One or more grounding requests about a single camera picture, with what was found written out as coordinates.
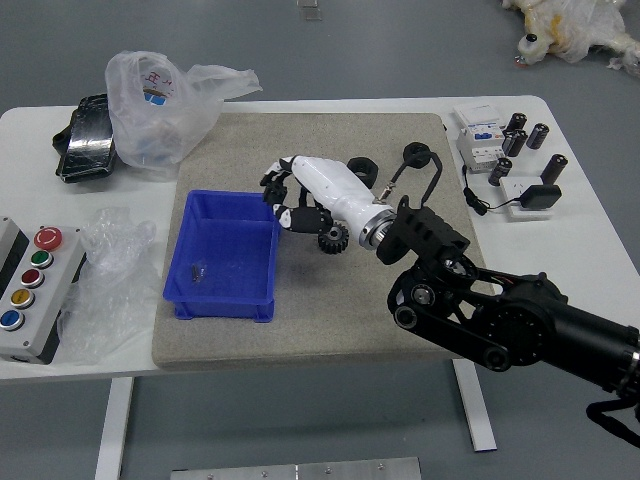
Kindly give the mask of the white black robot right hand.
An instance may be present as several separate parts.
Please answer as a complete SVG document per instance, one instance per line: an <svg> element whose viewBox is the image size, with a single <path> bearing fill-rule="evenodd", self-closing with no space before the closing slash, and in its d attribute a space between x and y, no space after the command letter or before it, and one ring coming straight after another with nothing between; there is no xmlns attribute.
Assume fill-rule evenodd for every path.
<svg viewBox="0 0 640 480"><path fill-rule="evenodd" d="M284 204L284 180L290 175L304 192L312 195L313 206L304 199L295 208ZM378 203L370 189L340 161L301 155L284 157L265 172L260 185L264 188L263 201L272 208L280 225L292 232L326 233L340 220L358 235L362 247L373 249L384 237L383 230L395 219L392 207Z"/></svg>

